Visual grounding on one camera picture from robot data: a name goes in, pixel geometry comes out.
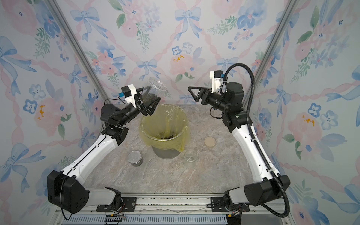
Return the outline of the translucent plastic container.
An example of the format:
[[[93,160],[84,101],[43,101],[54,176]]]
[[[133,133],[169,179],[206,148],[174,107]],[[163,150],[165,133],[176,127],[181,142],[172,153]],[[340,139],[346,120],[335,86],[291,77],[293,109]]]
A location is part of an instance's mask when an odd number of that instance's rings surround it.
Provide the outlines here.
[[[141,93],[141,101],[145,103],[150,103],[156,100],[158,97],[162,98],[167,87],[159,79],[150,77],[146,85],[143,87]]]

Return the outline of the beige round jar lid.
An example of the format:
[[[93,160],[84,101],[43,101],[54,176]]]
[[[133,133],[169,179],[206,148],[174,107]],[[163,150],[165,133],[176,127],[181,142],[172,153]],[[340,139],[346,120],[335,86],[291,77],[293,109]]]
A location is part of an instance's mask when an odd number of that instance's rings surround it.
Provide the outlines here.
[[[213,137],[208,136],[204,139],[204,144],[207,147],[212,148],[216,145],[216,140]]]

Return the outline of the glass jar with tea leaves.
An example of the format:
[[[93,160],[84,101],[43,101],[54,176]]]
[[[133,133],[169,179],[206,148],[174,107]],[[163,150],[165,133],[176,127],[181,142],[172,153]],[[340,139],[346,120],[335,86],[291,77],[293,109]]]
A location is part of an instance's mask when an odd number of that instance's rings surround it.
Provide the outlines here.
[[[195,162],[197,159],[197,152],[194,150],[186,150],[184,152],[184,158],[187,162]]]

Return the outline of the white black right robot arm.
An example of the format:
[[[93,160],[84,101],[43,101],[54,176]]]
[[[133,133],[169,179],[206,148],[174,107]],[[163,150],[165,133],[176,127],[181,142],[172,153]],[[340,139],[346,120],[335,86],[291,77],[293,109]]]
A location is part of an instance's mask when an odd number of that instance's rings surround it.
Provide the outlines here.
[[[286,189],[290,186],[290,179],[282,175],[265,154],[249,110],[243,108],[242,85],[230,82],[222,94],[205,87],[189,86],[188,91],[196,102],[222,112],[221,119],[240,145],[253,175],[254,183],[225,192],[224,206],[229,211],[242,211],[244,205],[262,206],[280,218],[287,217],[290,203]]]

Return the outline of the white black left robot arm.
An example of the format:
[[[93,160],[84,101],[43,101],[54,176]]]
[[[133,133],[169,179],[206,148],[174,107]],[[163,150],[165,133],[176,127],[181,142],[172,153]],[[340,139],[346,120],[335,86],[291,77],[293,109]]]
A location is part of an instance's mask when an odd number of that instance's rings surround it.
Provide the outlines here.
[[[125,140],[125,125],[139,114],[152,115],[161,96],[152,93],[150,86],[136,89],[133,85],[122,87],[121,95],[127,102],[124,108],[111,103],[101,108],[100,119],[105,127],[95,143],[72,164],[47,176],[48,201],[62,211],[75,214],[85,207],[104,206],[116,212],[123,206],[120,191],[110,187],[86,189],[83,185],[97,165]]]

